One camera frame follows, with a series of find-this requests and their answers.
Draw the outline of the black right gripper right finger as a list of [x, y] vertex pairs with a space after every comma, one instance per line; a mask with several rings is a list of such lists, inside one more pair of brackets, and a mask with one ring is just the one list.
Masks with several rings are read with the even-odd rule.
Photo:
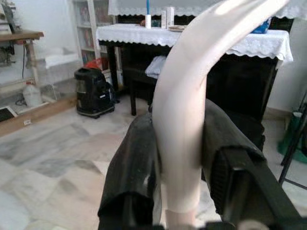
[[262, 151], [219, 106], [206, 100], [201, 166], [223, 228], [300, 230], [303, 218]]

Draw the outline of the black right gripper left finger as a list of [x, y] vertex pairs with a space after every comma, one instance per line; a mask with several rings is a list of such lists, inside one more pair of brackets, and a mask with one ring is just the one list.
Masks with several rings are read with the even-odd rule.
[[161, 220], [161, 181], [151, 114], [136, 117], [113, 156], [100, 207], [100, 230], [151, 229]]

